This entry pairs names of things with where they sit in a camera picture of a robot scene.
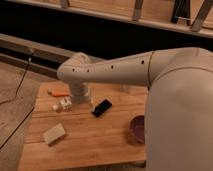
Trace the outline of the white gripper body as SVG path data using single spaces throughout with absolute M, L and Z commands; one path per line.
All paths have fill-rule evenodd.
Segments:
M 80 104 L 91 99 L 91 92 L 87 83 L 70 84 L 69 89 L 73 103 Z

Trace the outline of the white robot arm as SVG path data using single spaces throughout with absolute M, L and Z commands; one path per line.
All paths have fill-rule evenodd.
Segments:
M 77 99 L 92 82 L 147 87 L 146 170 L 213 171 L 213 52 L 185 47 L 97 63 L 76 53 L 57 77 Z

